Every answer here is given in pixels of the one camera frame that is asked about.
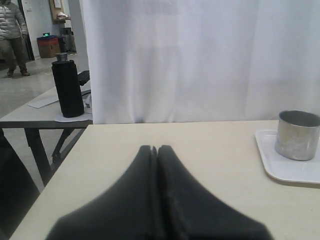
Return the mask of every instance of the black bottle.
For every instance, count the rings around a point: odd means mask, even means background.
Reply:
[[[54,61],[52,72],[61,112],[65,118],[75,118],[84,114],[77,66],[73,60]]]

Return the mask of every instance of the white plate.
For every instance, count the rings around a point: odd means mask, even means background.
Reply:
[[[296,161],[276,152],[276,137],[277,131],[275,130],[259,130],[255,133],[255,139],[267,174],[285,182],[320,184],[320,141],[314,159]]]

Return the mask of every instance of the beige tabletop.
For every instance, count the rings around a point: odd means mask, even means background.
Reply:
[[[12,240],[44,240],[59,217],[108,189],[141,145],[171,145],[197,180],[276,240],[318,240],[320,189],[284,185],[264,171],[255,131],[277,121],[90,125]]]

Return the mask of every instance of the floor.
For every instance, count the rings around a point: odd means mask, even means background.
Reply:
[[[77,55],[69,55],[70,60],[77,64]],[[41,58],[27,63],[31,76],[22,77],[17,69],[13,78],[7,78],[7,70],[0,70],[0,118],[31,101],[55,86],[51,66],[55,58]],[[58,142],[62,130],[41,130],[43,146],[49,161]],[[28,147],[23,129],[4,129],[5,137],[28,169],[32,179],[43,190],[44,185],[40,178],[34,157]]]

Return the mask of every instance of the white curtain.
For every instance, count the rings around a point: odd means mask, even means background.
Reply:
[[[95,124],[320,114],[319,0],[83,0]]]

